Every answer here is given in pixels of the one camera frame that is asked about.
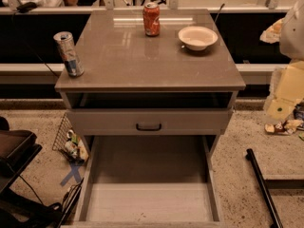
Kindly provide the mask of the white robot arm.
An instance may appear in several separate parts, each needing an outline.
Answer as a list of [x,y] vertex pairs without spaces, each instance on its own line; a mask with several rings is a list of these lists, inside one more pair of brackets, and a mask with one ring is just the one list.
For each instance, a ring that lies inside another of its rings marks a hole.
[[304,60],[304,0],[298,0],[283,18],[280,52],[293,60]]

